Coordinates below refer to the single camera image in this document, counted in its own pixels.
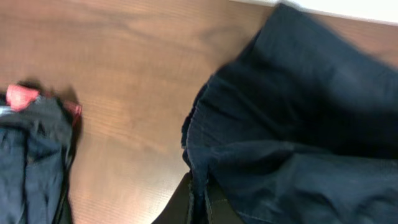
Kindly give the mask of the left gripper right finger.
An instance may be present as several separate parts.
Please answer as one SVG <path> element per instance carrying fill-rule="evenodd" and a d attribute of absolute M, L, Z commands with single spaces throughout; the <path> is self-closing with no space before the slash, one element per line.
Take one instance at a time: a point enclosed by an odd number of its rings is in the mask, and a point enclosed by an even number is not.
<path fill-rule="evenodd" d="M 206 186 L 205 205 L 209 224 L 244 224 L 217 183 Z"/>

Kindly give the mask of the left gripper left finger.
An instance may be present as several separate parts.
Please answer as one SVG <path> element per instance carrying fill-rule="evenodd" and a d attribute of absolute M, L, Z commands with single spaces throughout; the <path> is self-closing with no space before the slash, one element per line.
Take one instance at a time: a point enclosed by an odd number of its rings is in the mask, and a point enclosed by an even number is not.
<path fill-rule="evenodd" d="M 152 224 L 188 224 L 191 223 L 192 174 L 187 172 L 181 179 L 175 192 L 171 196 L 163 211 Z"/>

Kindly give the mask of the navy blue shorts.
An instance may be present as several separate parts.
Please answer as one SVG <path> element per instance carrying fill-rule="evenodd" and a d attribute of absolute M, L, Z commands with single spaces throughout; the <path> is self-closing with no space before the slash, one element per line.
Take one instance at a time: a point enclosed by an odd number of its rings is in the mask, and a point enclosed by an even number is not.
<path fill-rule="evenodd" d="M 183 125 L 189 221 L 215 181 L 246 223 L 397 222 L 397 70 L 280 3 Z"/>

